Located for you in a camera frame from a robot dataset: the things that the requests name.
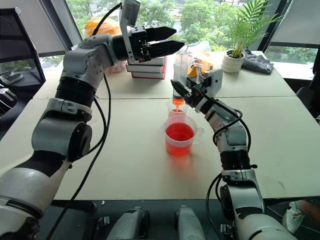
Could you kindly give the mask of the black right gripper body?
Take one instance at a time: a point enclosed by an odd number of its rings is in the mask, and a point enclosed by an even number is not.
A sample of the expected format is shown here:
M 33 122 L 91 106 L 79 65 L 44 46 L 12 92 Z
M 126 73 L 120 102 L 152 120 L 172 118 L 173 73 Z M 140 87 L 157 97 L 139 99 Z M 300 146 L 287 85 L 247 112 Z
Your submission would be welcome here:
M 191 87 L 190 92 L 185 97 L 185 102 L 192 108 L 206 108 L 208 106 L 206 90 L 202 83 Z

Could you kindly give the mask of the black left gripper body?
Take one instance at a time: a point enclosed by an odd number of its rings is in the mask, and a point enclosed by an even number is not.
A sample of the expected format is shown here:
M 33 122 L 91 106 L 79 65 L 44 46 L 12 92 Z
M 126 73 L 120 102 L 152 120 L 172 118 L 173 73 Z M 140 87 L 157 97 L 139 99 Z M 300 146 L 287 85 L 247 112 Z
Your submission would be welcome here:
M 148 34 L 143 25 L 137 25 L 131 29 L 129 41 L 135 60 L 141 63 L 152 59 L 149 51 Z

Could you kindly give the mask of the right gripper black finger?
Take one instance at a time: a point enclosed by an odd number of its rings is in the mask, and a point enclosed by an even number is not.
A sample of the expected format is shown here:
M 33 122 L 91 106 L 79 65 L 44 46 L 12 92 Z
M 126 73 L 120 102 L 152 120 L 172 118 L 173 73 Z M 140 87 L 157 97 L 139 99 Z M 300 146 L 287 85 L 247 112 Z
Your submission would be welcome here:
M 201 82 L 199 80 L 199 78 L 196 76 L 196 77 L 187 77 L 187 80 L 186 80 L 186 87 L 187 88 L 193 88 L 194 86 L 196 85 L 199 85 Z
M 170 82 L 173 87 L 173 98 L 189 98 L 192 96 L 192 93 L 182 83 L 173 79 Z

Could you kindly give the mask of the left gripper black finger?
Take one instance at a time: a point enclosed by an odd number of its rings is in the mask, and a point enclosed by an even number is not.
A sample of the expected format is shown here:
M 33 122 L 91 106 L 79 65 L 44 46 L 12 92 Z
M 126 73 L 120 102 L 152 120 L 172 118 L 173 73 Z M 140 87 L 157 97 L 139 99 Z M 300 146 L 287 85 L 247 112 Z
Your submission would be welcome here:
M 145 31 L 148 42 L 166 40 L 177 32 L 176 29 L 167 26 L 151 27 L 147 28 Z
M 149 46 L 149 55 L 151 58 L 172 55 L 179 51 L 184 45 L 184 42 L 178 40 L 164 40 L 152 43 Z

